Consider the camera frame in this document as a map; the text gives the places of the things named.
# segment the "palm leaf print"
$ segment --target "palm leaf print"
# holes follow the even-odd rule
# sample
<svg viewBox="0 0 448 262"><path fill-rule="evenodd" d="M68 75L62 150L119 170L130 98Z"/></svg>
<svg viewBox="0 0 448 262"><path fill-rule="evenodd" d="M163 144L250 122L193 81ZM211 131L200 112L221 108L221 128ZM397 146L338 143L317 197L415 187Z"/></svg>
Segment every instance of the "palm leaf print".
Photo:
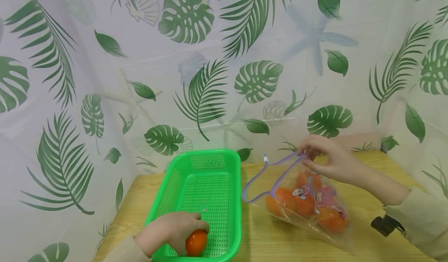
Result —
<svg viewBox="0 0 448 262"><path fill-rule="evenodd" d="M16 24L11 32L21 32L19 38L30 38L30 42L22 49L31 47L38 49L38 52L30 57L38 59L32 67L51 70L44 82L52 81L50 91L57 87L54 99L58 103L62 102L62 107L67 106L69 102L73 103L73 97L76 96L75 82L66 44L74 50L71 43L76 44L76 41L37 0L31 0L22 6L5 20L5 24Z"/></svg>
<svg viewBox="0 0 448 262"><path fill-rule="evenodd" d="M434 24L442 23L442 27L445 26L445 24L448 22L448 0L445 1L445 6L439 9L436 20L434 21Z"/></svg>
<svg viewBox="0 0 448 262"><path fill-rule="evenodd" d="M417 60L411 57L422 53L421 47L425 46L425 40L429 38L430 30L433 28L433 25L428 24L428 22L422 24L417 29L415 29L416 26L417 24L408 30L406 38L404 38L404 42L397 54L394 55L392 53L389 57L382 75L378 75L377 65L375 65L373 74L372 71L369 72L370 92L380 102L376 112L377 124L380 123L381 106L395 92L406 87L407 77L411 76L410 70L418 64Z"/></svg>
<svg viewBox="0 0 448 262"><path fill-rule="evenodd" d="M98 150L98 155L101 155L98 148L98 139L103 137L104 115L99 94L88 94L84 97L82 100L81 117L86 134L95 136L96 149Z"/></svg>
<svg viewBox="0 0 448 262"><path fill-rule="evenodd" d="M40 138L37 159L47 184L42 183L27 168L32 179L52 197L21 191L40 204L21 202L42 211L62 211L76 206L82 213L92 215L95 212L86 211L80 202L86 194L95 167L88 161L85 144L76 142L79 134L75 134L76 126L70 127L73 120L66 114L65 111L58 116L54 115L53 127L47 121L47 129L44 129Z"/></svg>
<svg viewBox="0 0 448 262"><path fill-rule="evenodd" d="M210 62L204 65L191 80L188 88L188 97L184 85L185 102L182 102L177 93L177 99L173 97L180 111L188 119L197 123L198 129L206 141L210 140L201 130L201 124L225 115L225 108L223 108L225 103L222 100L227 95L227 92L219 89L219 86L227 84L219 82L227 78L227 76L219 76L224 71L227 71L227 67L224 67L225 63L225 61L214 61L211 67Z"/></svg>
<svg viewBox="0 0 448 262"><path fill-rule="evenodd" d="M221 10L225 10L219 18L237 21L235 25L222 30L230 32L225 39L233 39L224 47L225 58L241 55L249 50L264 30L268 22L269 12L272 12L272 24L275 18L275 0L231 0L232 3Z"/></svg>

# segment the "sleeve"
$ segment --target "sleeve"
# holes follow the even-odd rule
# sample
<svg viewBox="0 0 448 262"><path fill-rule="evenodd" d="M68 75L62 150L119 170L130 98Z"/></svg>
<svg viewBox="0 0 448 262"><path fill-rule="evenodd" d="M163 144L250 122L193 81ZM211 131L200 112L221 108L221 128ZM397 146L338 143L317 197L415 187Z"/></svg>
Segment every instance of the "sleeve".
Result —
<svg viewBox="0 0 448 262"><path fill-rule="evenodd" d="M104 259L103 262L151 262L138 244L135 242L133 236L129 236L121 241Z"/></svg>
<svg viewBox="0 0 448 262"><path fill-rule="evenodd" d="M404 237L427 256L448 262L448 204L412 188L398 206L384 211L404 227Z"/></svg>

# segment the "clear plastic bag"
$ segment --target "clear plastic bag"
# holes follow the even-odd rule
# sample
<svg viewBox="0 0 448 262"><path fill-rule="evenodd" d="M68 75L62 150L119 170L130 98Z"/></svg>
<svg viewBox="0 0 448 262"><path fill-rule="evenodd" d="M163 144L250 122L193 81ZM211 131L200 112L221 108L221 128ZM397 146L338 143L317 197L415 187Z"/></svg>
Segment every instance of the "clear plastic bag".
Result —
<svg viewBox="0 0 448 262"><path fill-rule="evenodd" d="M243 189L243 200L353 253L344 202L326 177L301 164L303 158L292 153L270 164L265 155L263 169Z"/></svg>

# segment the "wooden table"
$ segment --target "wooden table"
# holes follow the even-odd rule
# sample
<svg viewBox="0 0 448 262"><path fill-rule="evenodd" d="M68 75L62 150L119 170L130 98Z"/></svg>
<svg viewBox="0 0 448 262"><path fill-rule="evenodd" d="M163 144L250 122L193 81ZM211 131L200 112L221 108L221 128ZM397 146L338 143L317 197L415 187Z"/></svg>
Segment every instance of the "wooden table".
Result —
<svg viewBox="0 0 448 262"><path fill-rule="evenodd" d="M371 167L399 180L404 185L416 186L416 181L386 154L379 151L356 153L355 156ZM318 162L326 162L319 157ZM241 185L253 177L262 164L242 166ZM163 175L137 177L124 199L94 262L102 262L107 254L126 236L136 234L143 226L162 182ZM242 202L243 239L236 262L428 262L431 261L407 242L398 231L388 238L370 227L373 218L384 215L381 203L366 191L337 183L353 222L353 241L356 255L330 246L309 233L260 212L257 207Z"/></svg>

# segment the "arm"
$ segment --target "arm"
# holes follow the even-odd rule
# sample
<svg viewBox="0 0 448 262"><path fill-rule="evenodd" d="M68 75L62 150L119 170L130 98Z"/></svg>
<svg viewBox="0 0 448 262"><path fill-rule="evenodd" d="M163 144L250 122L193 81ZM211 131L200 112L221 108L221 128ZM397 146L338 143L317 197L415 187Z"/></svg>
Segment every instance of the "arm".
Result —
<svg viewBox="0 0 448 262"><path fill-rule="evenodd" d="M313 160L328 155L328 165ZM384 205L387 215L404 227L405 238L427 256L448 262L448 205L417 188L412 190L360 162L340 145L323 136L310 135L298 146L303 164L326 177L358 186Z"/></svg>

